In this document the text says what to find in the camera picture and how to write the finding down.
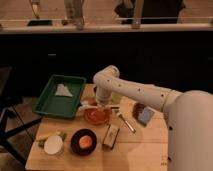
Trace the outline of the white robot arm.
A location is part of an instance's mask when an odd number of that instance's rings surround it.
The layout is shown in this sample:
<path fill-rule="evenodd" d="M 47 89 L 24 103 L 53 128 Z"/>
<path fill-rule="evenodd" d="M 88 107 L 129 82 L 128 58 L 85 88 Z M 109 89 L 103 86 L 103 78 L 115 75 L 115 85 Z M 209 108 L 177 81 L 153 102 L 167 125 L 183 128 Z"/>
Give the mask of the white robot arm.
<path fill-rule="evenodd" d="M 107 104 L 116 92 L 168 116 L 168 171 L 213 171 L 213 94 L 126 81 L 110 65 L 93 77 L 96 100 Z"/>

